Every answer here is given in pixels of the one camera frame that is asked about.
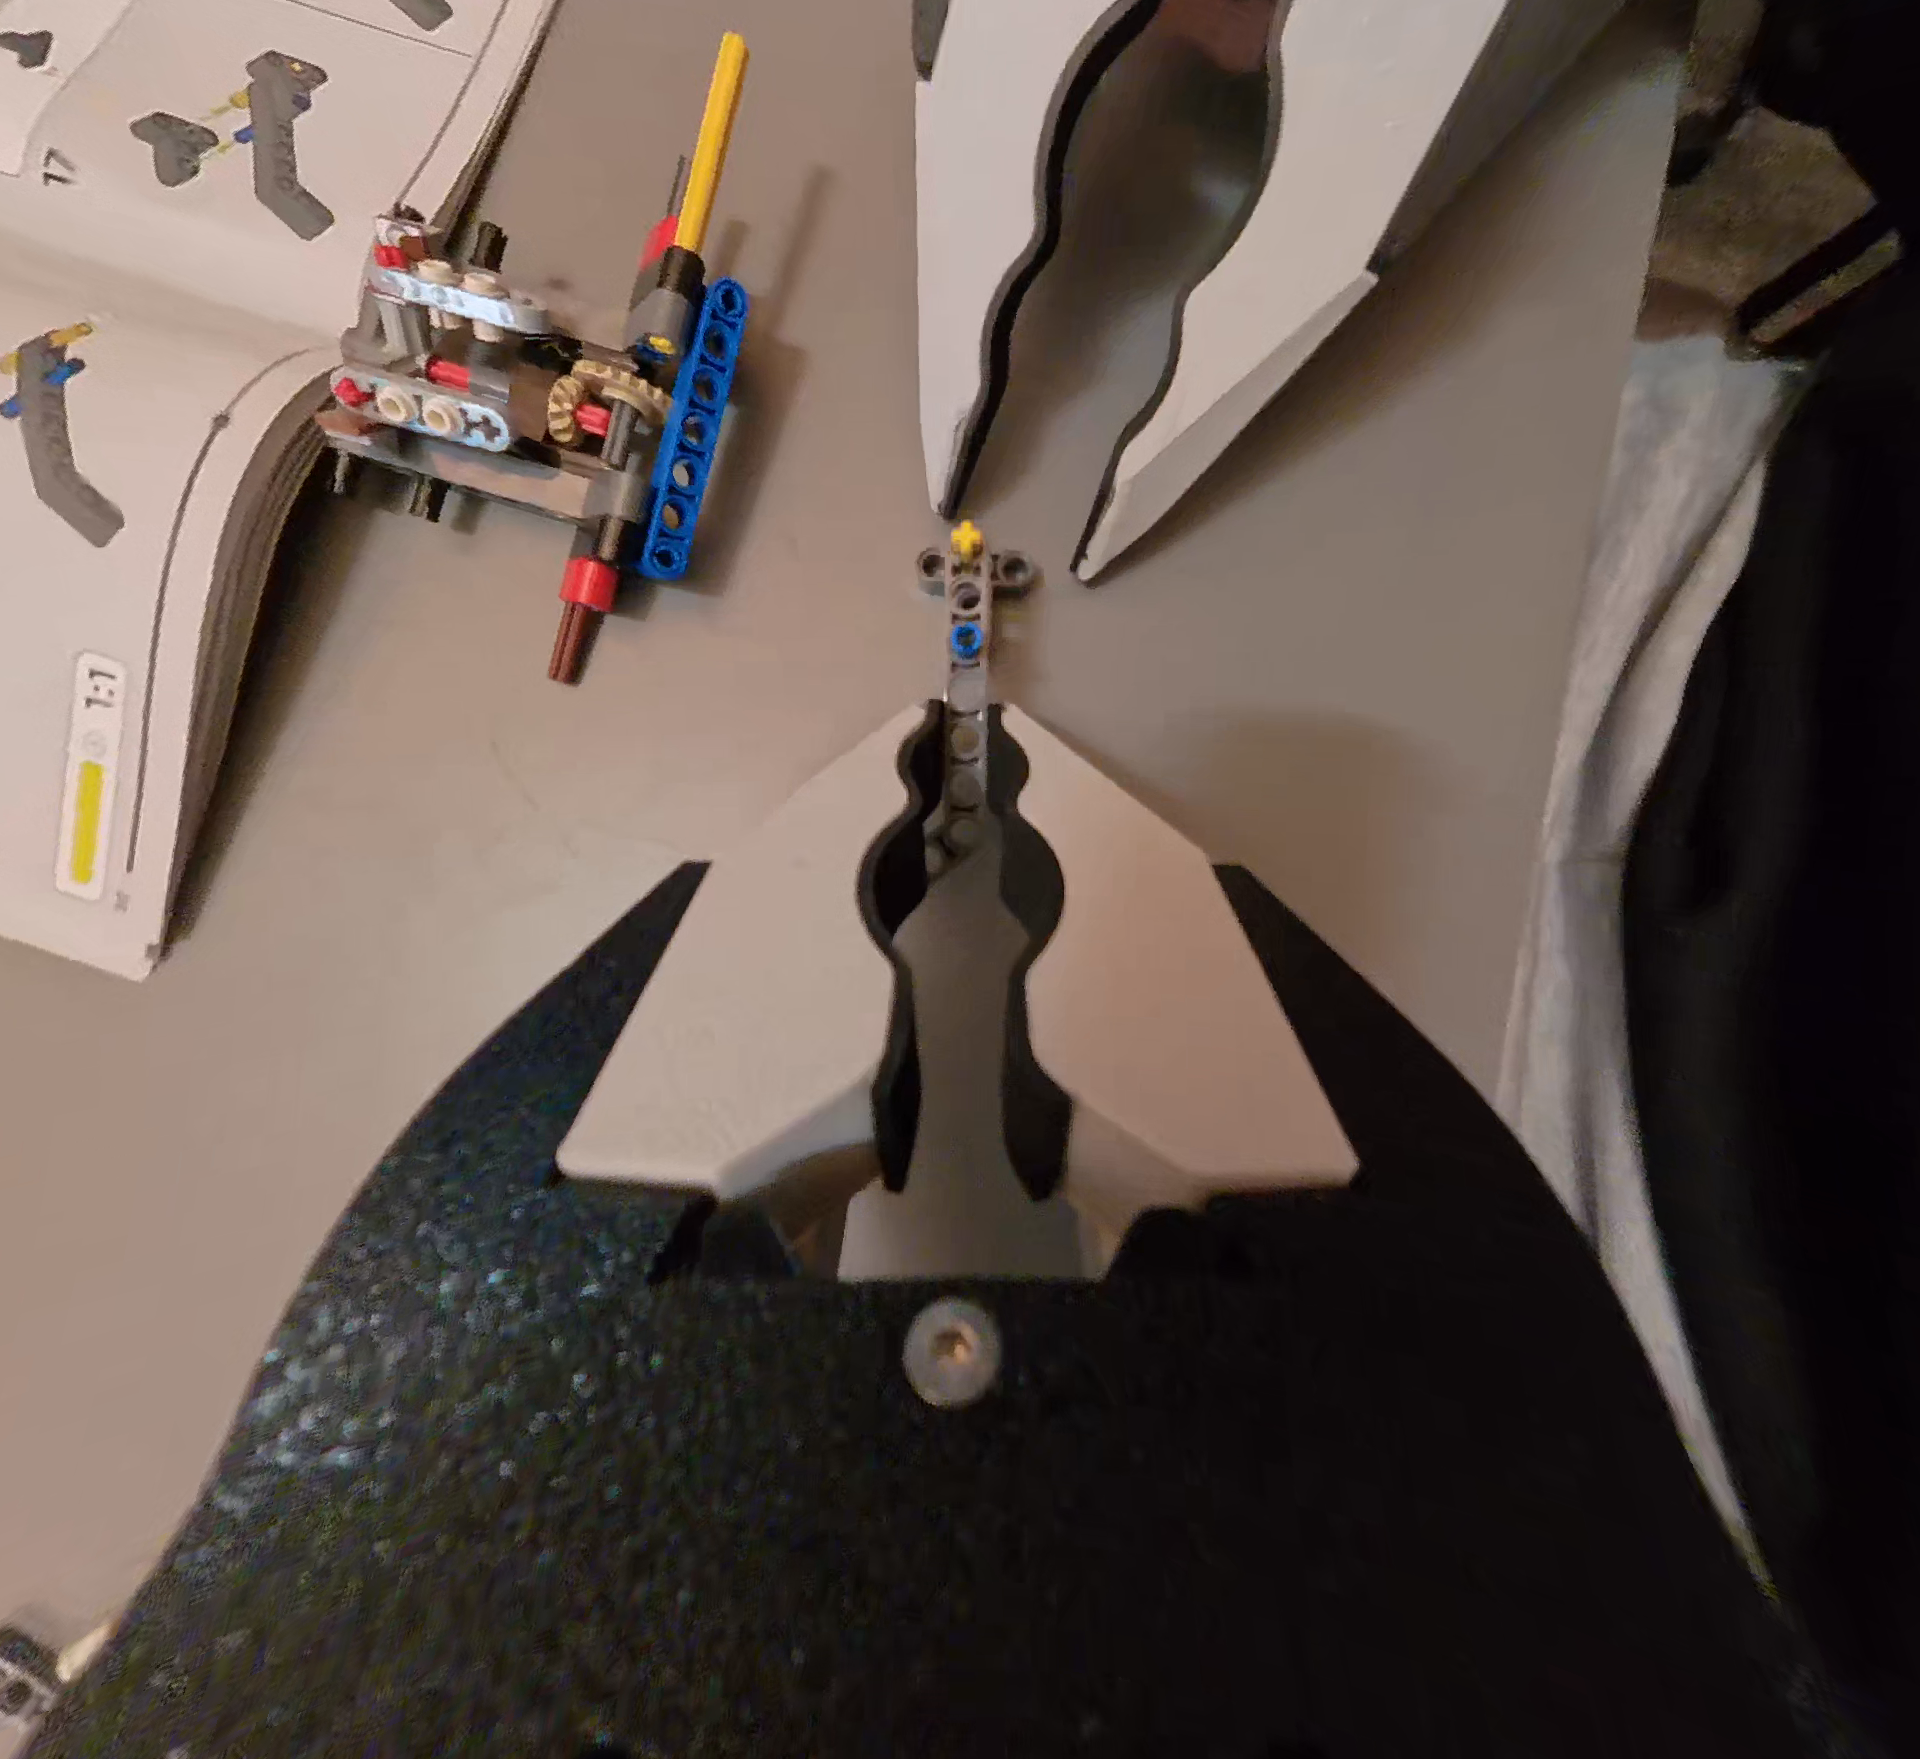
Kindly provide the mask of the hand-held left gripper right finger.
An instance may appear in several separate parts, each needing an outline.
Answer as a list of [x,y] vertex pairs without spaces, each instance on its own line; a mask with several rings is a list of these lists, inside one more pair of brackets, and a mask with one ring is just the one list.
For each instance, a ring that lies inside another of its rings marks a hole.
[[1339,1188],[1352,1146],[1212,859],[1016,705],[991,716],[1020,927],[1003,1122],[1028,1196]]

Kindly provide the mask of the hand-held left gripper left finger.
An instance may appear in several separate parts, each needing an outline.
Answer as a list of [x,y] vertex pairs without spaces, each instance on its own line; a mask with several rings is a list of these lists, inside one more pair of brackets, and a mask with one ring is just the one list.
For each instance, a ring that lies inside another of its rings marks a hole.
[[709,865],[556,1164],[728,1202],[899,1189],[922,1062],[899,929],[929,876],[938,702],[890,718]]

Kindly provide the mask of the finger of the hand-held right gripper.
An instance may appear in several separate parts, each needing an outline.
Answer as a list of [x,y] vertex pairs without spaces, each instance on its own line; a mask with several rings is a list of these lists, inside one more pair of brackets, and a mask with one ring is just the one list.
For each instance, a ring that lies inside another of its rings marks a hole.
[[1257,187],[1176,309],[1073,556],[1135,547],[1380,282],[1378,254],[1511,0],[1279,0]]
[[915,0],[918,414],[927,498],[963,500],[1059,243],[1094,86],[1158,0]]

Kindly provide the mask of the grey lego beam piece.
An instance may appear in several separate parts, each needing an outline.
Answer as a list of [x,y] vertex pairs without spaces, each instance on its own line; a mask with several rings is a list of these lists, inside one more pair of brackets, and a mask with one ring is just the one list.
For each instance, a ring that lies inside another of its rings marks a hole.
[[1041,571],[1018,549],[993,547],[980,523],[963,518],[942,547],[920,556],[927,594],[947,614],[942,694],[942,787],[924,824],[926,870],[938,881],[970,859],[986,833],[993,661],[1005,603],[1018,605]]

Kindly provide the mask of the lego gear assembly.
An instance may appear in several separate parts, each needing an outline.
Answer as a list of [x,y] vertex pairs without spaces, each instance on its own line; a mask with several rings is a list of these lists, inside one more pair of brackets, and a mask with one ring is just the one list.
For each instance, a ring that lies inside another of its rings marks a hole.
[[408,206],[377,215],[355,324],[314,417],[333,487],[362,470],[411,484],[413,513],[447,498],[518,505],[570,539],[547,677],[574,685],[628,587],[690,571],[751,296],[709,260],[709,229],[748,71],[725,32],[692,155],[641,252],[613,343],[567,330],[508,282],[505,234],[458,254]]

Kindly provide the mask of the lego instruction booklet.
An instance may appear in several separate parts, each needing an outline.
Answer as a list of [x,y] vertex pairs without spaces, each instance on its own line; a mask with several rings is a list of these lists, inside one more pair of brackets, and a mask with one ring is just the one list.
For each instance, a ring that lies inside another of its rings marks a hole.
[[3,0],[5,940],[148,978],[376,220],[556,0]]

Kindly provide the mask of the light grey cloth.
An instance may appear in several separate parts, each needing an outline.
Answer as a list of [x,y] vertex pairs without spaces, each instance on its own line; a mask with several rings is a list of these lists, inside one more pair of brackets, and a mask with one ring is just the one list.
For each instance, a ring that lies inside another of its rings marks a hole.
[[1630,1087],[1621,874],[1693,664],[1740,575],[1766,462],[1806,380],[1715,333],[1627,363],[1572,642],[1502,1032],[1496,1109],[1607,1273],[1695,1473],[1773,1580],[1697,1380]]

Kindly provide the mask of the black garment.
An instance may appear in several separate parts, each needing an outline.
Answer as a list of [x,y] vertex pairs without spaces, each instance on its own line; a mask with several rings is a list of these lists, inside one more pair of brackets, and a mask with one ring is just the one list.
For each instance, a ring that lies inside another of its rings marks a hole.
[[1879,1755],[1918,1716],[1918,0],[1760,0],[1758,97],[1903,255],[1813,352],[1623,866],[1627,1051],[1758,1553]]

